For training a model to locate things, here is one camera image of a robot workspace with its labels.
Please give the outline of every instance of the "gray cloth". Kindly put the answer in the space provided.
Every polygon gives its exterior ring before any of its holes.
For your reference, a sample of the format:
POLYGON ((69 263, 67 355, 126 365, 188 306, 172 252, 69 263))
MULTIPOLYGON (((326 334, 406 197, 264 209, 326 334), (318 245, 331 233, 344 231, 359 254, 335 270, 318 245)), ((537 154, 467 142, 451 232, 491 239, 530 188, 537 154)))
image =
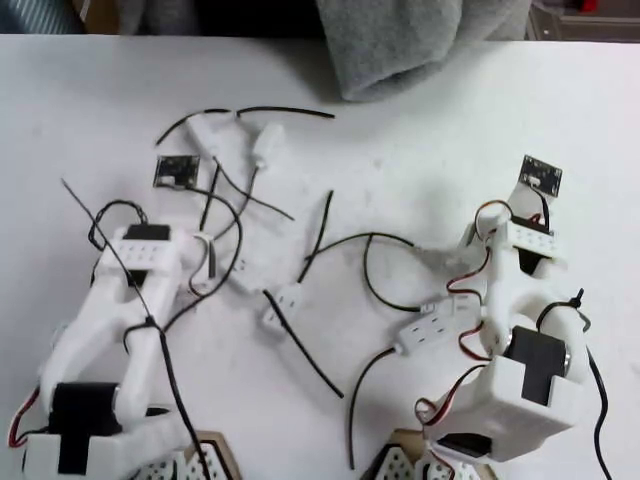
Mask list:
MULTIPOLYGON (((531 0, 316 0, 342 96, 405 90, 484 39, 524 38, 531 0)), ((193 3, 120 0, 121 33, 144 20, 157 34, 197 32, 193 3)))

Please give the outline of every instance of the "white plastic part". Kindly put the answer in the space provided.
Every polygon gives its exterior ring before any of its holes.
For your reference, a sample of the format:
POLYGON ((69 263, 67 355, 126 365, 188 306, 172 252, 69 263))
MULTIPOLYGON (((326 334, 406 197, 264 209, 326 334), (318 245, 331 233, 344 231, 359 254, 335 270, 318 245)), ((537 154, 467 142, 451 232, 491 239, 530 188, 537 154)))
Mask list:
POLYGON ((267 281, 263 276, 265 269, 262 263, 240 256, 233 267, 229 280, 241 291, 253 294, 267 287, 267 281))
POLYGON ((86 475, 58 473, 60 436, 29 435, 24 464, 29 480, 114 480, 130 478, 140 468, 189 445, 189 434, 178 413, 149 417, 131 431, 111 437, 91 437, 86 475))
MULTIPOLYGON (((492 354, 502 354, 506 350, 517 318, 530 318, 529 328, 534 329, 535 320, 547 305, 569 298, 559 295, 550 286, 549 278, 554 271, 563 268, 558 259, 541 259, 535 277, 520 270, 518 250, 513 248, 508 233, 510 224, 507 222, 498 227, 489 264, 486 318, 483 318, 485 326, 480 337, 492 354)), ((574 309, 554 308, 545 317, 542 327, 542 333, 565 342, 571 355, 566 378, 577 383, 584 382, 589 375, 583 325, 574 309)))
POLYGON ((211 288, 213 288, 216 281, 218 281, 217 277, 219 276, 219 272, 217 272, 217 259, 215 259, 216 260, 216 265, 215 265, 216 277, 210 278, 210 275, 209 275, 210 273, 209 272, 210 270, 209 269, 209 266, 210 266, 209 265, 210 263, 209 243, 213 242, 213 237, 205 232, 194 233, 194 237, 198 237, 201 240, 196 240, 197 241, 197 245, 196 245, 197 258, 192 268, 195 269, 198 266, 200 266, 200 268, 195 273, 193 272, 193 270, 190 270, 189 272, 187 272, 186 280, 185 280, 186 282, 185 289, 189 287, 188 280, 193 275, 191 283, 193 284, 194 288, 198 292, 207 292, 211 288))
MULTIPOLYGON (((521 195, 532 193, 524 188, 517 191, 521 195)), ((530 201, 535 199, 533 195, 529 195, 530 201)), ((529 203, 523 202, 520 208, 531 208, 527 206, 529 203)), ((514 211, 522 216, 524 210, 514 211)), ((531 240, 522 238, 528 235, 523 231, 518 235, 518 231, 507 221, 497 226, 489 240, 492 250, 485 306, 480 315, 484 321, 480 338, 493 358, 475 379, 458 389, 442 420, 425 428, 431 448, 447 461, 490 463, 511 460, 538 449, 550 436, 574 426, 581 416, 583 384, 589 372, 582 332, 584 324, 575 309, 553 308, 542 324, 541 332, 562 340, 570 357, 565 375, 551 379, 547 405, 522 398, 525 369, 535 367, 525 367, 502 356, 511 341, 514 326, 534 330, 536 319, 547 305, 567 301, 570 297, 559 295, 551 288, 550 279, 564 268, 564 263, 552 250, 555 244, 545 240, 546 243, 540 245, 540 238, 533 234, 531 240), (551 258, 542 258, 534 274, 528 275, 520 269, 515 246, 544 252, 551 258), (483 457, 474 458, 437 443, 450 433, 488 437, 492 441, 491 450, 483 457)), ((436 403, 442 405, 447 395, 445 392, 436 403)))
MULTIPOLYGON (((222 116, 222 121, 227 121, 231 118, 232 114, 216 115, 216 117, 222 116)), ((212 128, 208 122, 208 115, 198 114, 192 115, 186 120, 187 131, 189 136, 194 141, 198 150, 202 155, 215 156, 219 150, 220 138, 216 135, 216 131, 212 128)))
MULTIPOLYGON (((209 475, 213 480, 227 480, 228 477, 222 468, 222 461, 213 445, 200 443, 200 447, 207 460, 209 475)), ((193 454, 189 463, 186 463, 183 452, 163 458, 160 461, 142 468, 133 480, 204 480, 204 472, 197 454, 193 454)))
POLYGON ((524 364, 494 357, 475 380, 458 389, 443 420, 425 429, 433 450, 447 461, 504 462, 536 450, 548 437, 574 426, 581 416, 582 386, 553 377, 549 404, 540 405, 522 398, 524 372, 524 364), (492 440, 491 452, 474 458, 439 445, 437 440, 449 433, 484 435, 492 440))
POLYGON ((450 338, 464 317, 476 316, 472 300, 468 295, 453 295, 425 305, 422 315, 396 334, 396 351, 410 355, 418 348, 450 338))
POLYGON ((382 460, 375 480, 411 480, 413 465, 400 447, 391 447, 382 460))
POLYGON ((507 236, 507 244, 515 248, 529 250, 543 257, 560 258, 560 249, 554 235, 538 232, 513 222, 507 222, 503 232, 507 236))
POLYGON ((258 135, 251 151, 256 166, 264 168, 272 165, 284 141, 284 127, 275 122, 267 123, 258 135))
MULTIPOLYGON (((299 283, 285 285, 278 290, 274 298, 287 321, 291 323, 304 300, 304 290, 299 283)), ((260 323, 265 331, 274 335, 276 338, 282 340, 287 337, 287 332, 271 305, 268 306, 262 315, 260 323)))
MULTIPOLYGON (((473 465, 455 460, 451 460, 449 464, 453 467, 456 480, 482 480, 473 465)), ((450 476, 451 470, 449 467, 434 459, 431 455, 425 456, 416 462, 415 480, 449 480, 450 476), (424 476, 425 467, 427 467, 426 476, 424 476)))
MULTIPOLYGON (((168 241, 124 240, 125 232, 125 228, 119 229, 111 243, 127 269, 148 270, 140 290, 151 315, 163 327, 180 290, 185 251, 193 238, 184 230, 172 229, 168 241)), ((127 286, 122 267, 111 250, 105 249, 77 318, 61 334, 44 364, 40 396, 45 415, 51 410, 59 383, 76 381, 111 345, 121 345, 126 328, 144 323, 146 317, 141 301, 127 286)), ((152 328, 136 330, 128 336, 127 346, 129 362, 113 406, 124 433, 91 437, 85 477, 57 473, 58 435, 31 435, 25 464, 27 478, 124 478, 140 465, 188 445, 188 432, 179 415, 145 417, 155 372, 162 365, 158 332, 152 328)))

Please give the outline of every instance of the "gray fabric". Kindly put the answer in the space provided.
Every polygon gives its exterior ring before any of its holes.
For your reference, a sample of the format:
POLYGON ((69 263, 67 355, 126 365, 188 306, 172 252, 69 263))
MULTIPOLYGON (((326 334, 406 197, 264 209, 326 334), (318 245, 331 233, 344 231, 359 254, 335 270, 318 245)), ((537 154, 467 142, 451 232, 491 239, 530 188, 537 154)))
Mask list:
POLYGON ((84 33, 68 0, 0 0, 0 33, 84 33))
POLYGON ((197 35, 195 4, 189 0, 118 0, 120 34, 135 35, 144 25, 157 35, 197 35))
POLYGON ((524 38, 531 0, 317 0, 347 100, 384 98, 464 46, 524 38))

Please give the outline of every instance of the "white connector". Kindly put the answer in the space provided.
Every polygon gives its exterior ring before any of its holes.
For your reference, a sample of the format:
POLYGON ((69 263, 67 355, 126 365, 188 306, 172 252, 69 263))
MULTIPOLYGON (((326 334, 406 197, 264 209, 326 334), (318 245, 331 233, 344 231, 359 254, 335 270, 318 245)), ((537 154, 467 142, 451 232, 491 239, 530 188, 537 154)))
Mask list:
POLYGON ((194 237, 197 237, 198 241, 197 259, 194 268, 198 266, 200 268, 195 273, 191 270, 189 277, 196 291, 207 292, 213 288, 214 283, 217 281, 214 279, 218 276, 213 237, 205 232, 198 232, 194 234, 194 237))
MULTIPOLYGON (((275 298, 287 321, 291 322, 302 305, 302 301, 304 300, 304 290, 302 289, 302 285, 299 283, 285 285, 278 290, 277 294, 274 295, 273 298, 275 298)), ((280 319, 271 305, 269 305, 262 315, 260 323, 262 324, 262 327, 274 337, 284 339, 287 336, 287 331, 282 326, 280 319)))
POLYGON ((398 331, 394 348, 410 355, 424 345, 449 338, 457 330, 456 317, 471 313, 470 301, 468 295, 454 295, 424 305, 420 318, 398 331))
POLYGON ((265 168, 273 164, 273 160, 283 144, 284 127, 275 122, 267 123, 258 135, 251 151, 251 157, 256 162, 256 167, 265 168))
POLYGON ((506 236, 507 242, 516 248, 522 248, 547 258, 561 257, 559 245, 554 235, 509 222, 507 223, 506 236))

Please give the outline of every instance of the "cable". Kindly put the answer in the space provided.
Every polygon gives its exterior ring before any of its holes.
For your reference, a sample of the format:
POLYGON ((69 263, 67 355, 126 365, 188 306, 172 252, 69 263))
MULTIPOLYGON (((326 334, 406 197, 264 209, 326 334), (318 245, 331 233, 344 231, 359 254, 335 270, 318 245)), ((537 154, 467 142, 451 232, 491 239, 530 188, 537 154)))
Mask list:
MULTIPOLYGON (((220 173, 222 173, 223 177, 227 178, 225 176, 225 171, 224 170, 221 170, 220 173)), ((158 186, 156 188, 171 188, 172 190, 181 190, 180 188, 173 187, 172 185, 160 185, 160 186, 158 186)), ((188 187, 186 190, 189 190, 190 192, 198 193, 200 195, 205 195, 207 197, 209 196, 209 192, 207 192, 206 190, 203 190, 201 188, 188 187)), ((257 203, 258 205, 262 205, 263 207, 269 208, 269 209, 273 210, 274 212, 279 213, 283 217, 288 218, 292 222, 295 221, 295 218, 293 218, 291 215, 289 215, 284 210, 280 210, 278 207, 274 207, 273 205, 268 204, 266 202, 263 202, 262 200, 258 200, 256 197, 253 197, 253 196, 249 195, 247 192, 245 192, 243 190, 240 190, 240 189, 236 189, 236 190, 238 190, 238 192, 243 194, 245 197, 248 196, 249 200, 251 200, 252 202, 257 203)))
POLYGON ((22 420, 23 415, 27 413, 31 409, 31 407, 33 407, 39 395, 40 395, 40 387, 36 386, 33 392, 31 392, 31 394, 26 398, 26 400, 22 402, 22 405, 20 406, 16 414, 13 416, 13 419, 9 424, 9 431, 7 433, 7 446, 9 448, 22 447, 25 443, 27 443, 27 437, 31 433, 35 433, 35 431, 27 431, 22 433, 20 436, 18 436, 18 438, 16 438, 16 435, 18 433, 18 427, 20 426, 20 420, 22 420))
POLYGON ((235 252, 233 253, 233 258, 231 259, 231 263, 229 264, 229 268, 227 269, 227 271, 224 273, 224 275, 220 279, 220 282, 215 287, 213 287, 213 289, 211 289, 209 292, 207 292, 205 294, 202 294, 201 297, 195 299, 190 304, 188 304, 188 305, 184 306, 183 308, 181 308, 180 310, 178 310, 173 315, 173 317, 171 317, 169 319, 169 321, 165 325, 165 327, 164 327, 164 331, 165 332, 168 332, 169 329, 180 319, 180 317, 182 317, 182 315, 187 313, 189 310, 195 308, 200 302, 202 302, 202 301, 206 300, 207 298, 211 297, 216 292, 218 292, 218 290, 220 290, 222 288, 222 286, 227 282, 227 280, 229 280, 229 277, 231 276, 231 272, 233 272, 233 269, 234 269, 234 267, 236 265, 236 262, 238 261, 238 257, 240 256, 240 250, 242 249, 242 241, 243 241, 243 238, 244 238, 243 229, 242 229, 242 222, 240 221, 240 217, 238 216, 238 214, 234 210, 234 208, 231 205, 231 203, 229 203, 226 199, 224 199, 224 198, 222 198, 222 197, 220 197, 218 195, 212 195, 212 197, 213 197, 214 200, 217 200, 217 201, 223 203, 229 209, 229 211, 233 215, 233 218, 235 219, 236 227, 238 228, 238 242, 236 244, 235 252))
POLYGON ((418 400, 416 400, 416 403, 413 406, 413 414, 420 422, 420 425, 424 427, 424 419, 422 418, 422 415, 426 412, 424 410, 418 409, 418 407, 423 403, 425 403, 429 407, 429 410, 433 410, 434 412, 438 409, 438 407, 428 398, 420 397, 418 400))
MULTIPOLYGON (((256 176, 258 175, 259 170, 260 169, 258 167, 254 167, 253 172, 251 172, 251 177, 249 178, 249 189, 247 190, 247 196, 244 197, 244 202, 240 206, 240 210, 238 210, 238 217, 242 216, 242 214, 247 208, 247 205, 249 204, 249 200, 251 199, 251 194, 253 193, 253 187, 256 183, 256 176)), ((221 239, 229 230, 231 230, 234 224, 235 224, 235 220, 231 220, 229 225, 227 225, 220 233, 218 233, 215 237, 213 237, 213 239, 214 240, 221 239)))
POLYGON ((188 115, 185 115, 181 119, 172 123, 171 126, 167 128, 162 135, 160 135, 158 140, 156 140, 156 147, 160 145, 164 141, 164 139, 169 136, 171 132, 173 132, 176 128, 178 128, 180 125, 186 122, 189 117, 193 117, 194 115, 209 114, 209 113, 231 113, 231 110, 227 110, 226 108, 206 108, 198 112, 189 113, 188 115))
MULTIPOLYGON (((583 294, 584 294, 584 289, 581 288, 578 291, 578 294, 575 297, 569 299, 568 302, 553 302, 547 305, 542 310, 542 312, 540 313, 540 316, 538 317, 538 320, 536 321, 537 330, 540 331, 544 318, 552 309, 556 307, 571 307, 575 309, 580 315, 580 318, 584 322, 584 327, 582 328, 582 331, 586 333, 591 328, 591 320, 589 320, 589 318, 587 318, 586 315, 584 315, 582 312, 580 312, 580 310, 578 310, 582 305, 583 294)), ((600 433, 602 431, 602 425, 604 424, 604 421, 607 418, 607 413, 609 413, 609 399, 607 397, 607 389, 604 386, 604 381, 602 380, 602 376, 600 375, 600 370, 598 369, 598 365, 596 364, 596 361, 593 358, 593 355, 591 354, 591 350, 589 350, 588 347, 587 347, 587 355, 589 357, 589 368, 591 369, 591 373, 593 374, 593 378, 596 382, 596 387, 598 388, 598 393, 600 394, 600 402, 601 402, 600 415, 598 415, 598 420, 596 421, 596 426, 593 430, 593 447, 595 449, 596 457, 598 458, 598 463, 600 464, 600 468, 602 469, 602 473, 604 473, 604 476, 605 478, 607 478, 607 480, 611 480, 612 477, 611 477, 611 474, 609 473, 607 464, 604 461, 604 457, 602 456, 602 448, 600 446, 600 433)))
POLYGON ((471 375, 473 372, 475 372, 479 368, 484 368, 485 366, 486 366, 485 364, 475 365, 471 367, 469 370, 467 370, 466 372, 464 372, 460 376, 460 378, 456 380, 456 383, 453 384, 453 387, 451 387, 451 389, 449 390, 449 393, 447 394, 447 397, 442 403, 442 406, 440 407, 440 409, 433 415, 433 417, 431 417, 429 420, 424 422, 423 426, 432 427, 437 423, 439 423, 449 411, 449 407, 453 402, 453 398, 455 397, 455 394, 458 391, 458 388, 460 388, 460 385, 462 385, 462 382, 464 382, 465 378, 467 378, 469 375, 471 375))
POLYGON ((453 468, 451 466, 451 464, 449 462, 447 462, 444 458, 442 458, 439 455, 436 455, 436 452, 434 452, 433 450, 429 449, 429 453, 431 455, 433 455, 433 458, 435 458, 437 461, 439 461, 440 463, 442 463, 445 467, 447 467, 449 469, 449 480, 454 480, 456 478, 456 470, 455 470, 455 468, 453 468))
POLYGON ((578 294, 569 299, 569 301, 567 302, 552 302, 549 305, 547 305, 546 307, 544 307, 542 309, 542 312, 540 312, 540 315, 538 316, 538 320, 536 320, 536 330, 540 331, 540 329, 542 328, 542 322, 544 321, 545 317, 547 316, 547 314, 553 310, 556 307, 570 307, 573 308, 575 310, 578 310, 580 308, 580 306, 582 305, 582 295, 584 294, 584 288, 581 288, 578 291, 578 294))
MULTIPOLYGON (((505 207, 507 210, 509 210, 509 214, 511 215, 511 217, 514 216, 513 214, 513 209, 511 208, 511 206, 505 202, 504 200, 489 200, 488 202, 483 203, 482 205, 480 205, 480 207, 478 207, 478 210, 476 210, 476 215, 473 219, 473 227, 476 231, 476 235, 478 235, 478 238, 480 239, 480 241, 484 242, 486 240, 486 238, 482 238, 482 236, 480 236, 480 230, 478 229, 478 217, 480 216, 480 212, 482 210, 484 210, 485 208, 487 208, 490 205, 502 205, 503 207, 505 207)), ((487 237, 489 235, 491 235, 492 233, 495 232, 495 229, 491 230, 488 234, 487 237)))
POLYGON ((589 355, 589 367, 591 368, 591 373, 593 373, 593 378, 596 381, 601 402, 600 415, 598 416, 596 426, 593 430, 593 445, 596 450, 596 457, 598 457, 598 463, 600 464, 602 473, 604 473, 607 480, 611 480, 611 474, 609 473, 607 464, 604 461, 602 449, 600 447, 600 431, 602 430, 602 425, 604 424, 604 421, 607 418, 607 413, 609 412, 609 399, 607 398, 607 390, 604 387, 604 382, 602 381, 600 370, 598 370, 598 365, 596 365, 596 361, 593 359, 593 355, 591 355, 591 351, 588 348, 587 355, 589 355))
POLYGON ((464 343, 462 343, 462 340, 464 338, 470 337, 471 335, 475 335, 476 333, 479 333, 480 330, 482 330, 482 327, 484 327, 484 321, 480 322, 480 324, 476 328, 472 328, 471 330, 462 332, 458 337, 458 345, 460 346, 460 350, 462 350, 462 352, 468 357, 481 362, 490 362, 491 358, 477 354, 476 352, 471 350, 469 347, 467 347, 464 343))
POLYGON ((207 196, 207 201, 204 204, 204 210, 202 211, 202 216, 200 217, 200 225, 198 227, 198 230, 200 230, 201 232, 204 230, 204 227, 207 224, 207 217, 209 216, 209 208, 211 207, 211 200, 213 200, 211 195, 215 193, 216 184, 218 183, 219 175, 220 175, 220 167, 216 167, 216 171, 213 172, 213 179, 211 180, 209 195, 207 196))
POLYGON ((313 360, 313 358, 311 358, 311 355, 309 354, 309 352, 307 352, 307 349, 304 348, 304 345, 302 345, 302 342, 300 341, 298 336, 291 329, 291 325, 289 325, 289 322, 287 322, 287 319, 285 318, 284 314, 282 313, 282 310, 280 310, 280 306, 278 305, 278 302, 276 302, 276 300, 273 298, 273 295, 271 295, 271 293, 269 293, 268 290, 263 290, 262 293, 264 294, 265 297, 267 297, 267 300, 269 300, 269 303, 271 304, 271 308, 273 308, 273 311, 275 312, 276 316, 280 320, 280 323, 282 324, 282 327, 287 331, 289 336, 292 338, 292 340, 298 346, 298 348, 300 349, 300 351, 302 352, 304 357, 307 359, 309 364, 316 371, 316 373, 318 375, 320 375, 322 380, 324 380, 324 382, 329 386, 329 388, 331 390, 333 390, 333 392, 338 396, 338 398, 344 398, 344 394, 338 389, 338 387, 336 387, 333 384, 333 382, 331 382, 331 380, 329 380, 329 377, 327 377, 324 374, 324 372, 320 369, 318 364, 316 364, 316 362, 313 360))
POLYGON ((535 188, 533 185, 529 185, 529 188, 531 188, 531 190, 533 190, 536 193, 536 195, 540 197, 540 201, 542 202, 542 216, 544 217, 544 228, 548 232, 551 226, 549 225, 550 215, 549 215, 549 204, 547 203, 547 199, 544 198, 544 195, 540 193, 540 191, 538 191, 538 189, 535 188))
POLYGON ((289 112, 289 113, 301 113, 303 115, 312 115, 315 117, 328 118, 333 120, 336 118, 331 113, 318 112, 317 110, 307 110, 306 108, 293 108, 293 107, 249 107, 243 108, 236 112, 236 116, 240 118, 244 113, 249 112, 289 112))
POLYGON ((362 373, 358 377, 358 381, 356 382, 356 388, 353 390, 353 395, 351 396, 351 402, 349 403, 349 412, 347 415, 347 452, 349 454, 349 468, 351 470, 355 470, 356 468, 354 455, 353 455, 353 416, 355 413, 356 397, 358 396, 358 390, 360 389, 360 384, 362 383, 362 380, 364 380, 364 376, 367 374, 369 370, 371 370, 371 367, 373 367, 375 363, 377 363, 378 361, 382 360, 385 357, 388 357, 393 353, 395 353, 395 349, 388 348, 387 350, 380 352, 371 360, 369 360, 369 363, 367 363, 367 365, 364 367, 364 370, 362 370, 362 373))
POLYGON ((324 236, 324 231, 327 228, 327 220, 329 218, 329 208, 331 207, 331 199, 333 198, 333 190, 329 192, 327 196, 327 201, 324 204, 324 213, 322 214, 322 224, 320 225, 320 231, 318 232, 318 239, 316 240, 316 244, 313 247, 313 251, 311 255, 309 255, 308 260, 306 261, 302 272, 300 272, 300 276, 298 276, 298 283, 302 283, 304 278, 307 276, 309 269, 311 268, 311 264, 318 255, 318 250, 320 250, 320 244, 322 243, 322 237, 324 236))
POLYGON ((115 200, 111 200, 104 207, 98 210, 98 213, 96 213, 96 223, 91 225, 91 228, 89 229, 89 233, 87 234, 87 238, 89 239, 89 242, 91 242, 91 245, 96 247, 101 252, 104 251, 105 245, 100 245, 96 240, 96 226, 102 221, 102 217, 104 216, 104 214, 107 213, 109 209, 115 205, 125 205, 127 207, 133 208, 136 211, 136 214, 138 215, 138 219, 140 220, 140 223, 142 224, 149 223, 147 214, 144 212, 142 207, 137 203, 132 202, 131 200, 122 200, 119 198, 115 200))
POLYGON ((113 253, 113 256, 115 257, 115 259, 117 260, 117 262, 120 264, 120 267, 122 267, 122 270, 125 273, 125 276, 127 277, 127 281, 128 283, 133 287, 133 289, 136 292, 136 295, 138 296, 138 298, 140 299, 140 302, 142 303, 142 306, 145 310, 145 312, 147 313, 147 316, 152 317, 151 312, 149 311, 149 307, 147 305, 147 302, 145 302, 144 297, 142 296, 142 293, 140 292, 140 288, 138 288, 138 284, 137 282, 134 280, 133 276, 131 275, 131 272, 127 269, 127 267, 125 267, 124 263, 122 262, 122 259, 120 258, 120 256, 118 255, 118 253, 116 252, 116 249, 113 248, 113 245, 111 245, 111 242, 107 239, 107 236, 105 235, 105 233, 102 231, 102 228, 100 228, 100 225, 97 223, 97 219, 96 217, 93 216, 93 214, 91 213, 91 211, 87 208, 87 206, 82 202, 82 200, 80 200, 80 198, 78 197, 78 195, 76 195, 76 193, 71 189, 71 187, 69 186, 69 184, 64 180, 64 178, 60 179, 62 181, 62 186, 67 190, 67 192, 69 192, 69 194, 73 197, 73 199, 76 201, 76 203, 80 206, 80 208, 82 208, 82 210, 84 210, 84 213, 87 214, 87 216, 91 219, 91 221, 93 222, 93 226, 95 226, 95 229, 98 231, 98 233, 102 236, 102 239, 104 240, 105 246, 109 248, 109 250, 111 250, 111 253, 113 253))
MULTIPOLYGON (((327 250, 333 248, 333 247, 337 247, 338 245, 344 243, 344 242, 348 242, 349 240, 354 240, 356 238, 364 238, 364 237, 385 237, 385 238, 391 238, 393 240, 397 240, 399 242, 404 243, 405 245, 407 245, 408 247, 415 247, 415 244, 413 242, 410 242, 409 240, 406 240, 402 237, 398 237, 397 235, 391 235, 389 233, 382 233, 382 232, 365 232, 365 233, 357 233, 355 235, 351 235, 349 237, 345 237, 341 240, 337 240, 333 243, 330 243, 329 245, 327 245, 326 247, 322 247, 320 250, 318 250, 316 252, 316 255, 319 255, 323 252, 326 252, 327 250)), ((307 255, 307 257, 305 257, 305 260, 308 260, 311 257, 311 255, 307 255)))
POLYGON ((475 295, 478 297, 478 300, 480 300, 480 305, 484 305, 484 299, 482 298, 482 295, 480 295, 480 292, 478 292, 477 290, 474 290, 472 288, 451 288, 451 286, 454 283, 458 283, 462 280, 467 280, 471 277, 473 277, 474 275, 479 274, 480 272, 482 272, 485 267, 487 266, 487 264, 489 263, 489 257, 491 256, 491 248, 490 247, 485 247, 486 248, 486 256, 484 257, 484 261, 482 262, 482 265, 480 265, 478 268, 476 268, 475 270, 472 270, 469 273, 465 273, 464 275, 460 275, 459 277, 455 277, 452 278, 451 280, 449 280, 447 282, 447 292, 451 293, 451 294, 470 294, 470 295, 475 295))
MULTIPOLYGON (((106 235, 104 234, 104 232, 100 228, 100 225, 98 225, 96 223, 96 219, 93 216, 93 214, 91 213, 91 211, 82 202, 82 200, 80 200, 80 198, 75 194, 75 192, 71 189, 69 184, 67 184, 67 182, 65 182, 64 179, 61 179, 61 180, 62 180, 62 185, 64 186, 64 188, 69 192, 69 194, 73 197, 73 199, 78 203, 78 205, 82 208, 82 210, 84 210, 84 212, 87 214, 87 216, 91 219, 91 221, 93 222, 93 224, 96 227, 96 230, 98 230, 98 232, 100 233, 100 235, 104 239, 105 245, 109 248, 109 250, 111 250, 113 255, 116 257, 116 260, 118 261, 118 263, 122 267, 122 270, 124 271, 124 273, 127 276, 127 278, 132 281, 133 277, 131 276, 131 272, 129 272, 127 267, 124 265, 122 259, 120 258, 120 256, 116 252, 116 250, 113 248, 113 245, 111 245, 111 242, 109 242, 109 240, 107 239, 106 235)), ((196 431, 193 428, 193 425, 191 424, 191 419, 189 418, 189 415, 187 414, 187 410, 185 409, 184 404, 182 403, 182 397, 180 396, 180 390, 178 389, 178 385, 177 385, 177 382, 176 382, 176 377, 175 377, 175 374, 174 374, 174 371, 173 371, 173 365, 171 363, 171 356, 169 354, 169 347, 167 346, 167 339, 166 339, 165 333, 158 326, 158 324, 156 323, 153 315, 151 315, 151 312, 149 311, 149 307, 147 306, 147 302, 144 300, 144 297, 142 296, 142 293, 138 289, 136 283, 133 282, 133 281, 131 283, 133 284, 135 292, 138 295, 138 297, 140 298, 140 302, 142 303, 142 305, 143 305, 143 307, 144 307, 144 309, 145 309, 145 311, 147 313, 147 317, 145 319, 144 326, 155 328, 158 331, 158 334, 160 336, 160 346, 162 348, 162 357, 164 359, 165 367, 166 367, 166 370, 167 370, 167 376, 169 378, 169 385, 171 387, 171 392, 173 393, 173 398, 174 398, 174 400, 176 402, 176 406, 178 407, 178 411, 180 412, 180 416, 182 418, 182 421, 183 421, 185 427, 187 428, 187 430, 189 432, 189 436, 191 437, 191 441, 193 443, 193 446, 194 446, 194 448, 195 448, 195 450, 196 450, 196 452, 198 454, 198 459, 199 459, 200 463, 202 464, 202 470, 205 473, 205 478, 207 480, 211 480, 211 475, 209 474, 209 469, 207 467, 207 460, 206 460, 206 457, 204 455, 204 452, 202 451, 202 447, 200 445, 200 442, 198 440, 198 435, 196 434, 196 431)))
POLYGON ((390 302, 389 300, 383 298, 373 287, 373 284, 371 283, 371 278, 369 277, 369 247, 371 246, 372 240, 373 240, 373 236, 369 236, 369 238, 367 239, 367 246, 364 249, 364 255, 362 257, 362 269, 364 271, 364 281, 366 282, 367 287, 369 288, 371 293, 373 293, 374 297, 376 297, 378 300, 384 303, 387 307, 391 307, 395 310, 400 310, 402 312, 419 313, 421 311, 420 306, 418 305, 404 306, 404 305, 398 305, 397 303, 390 302))

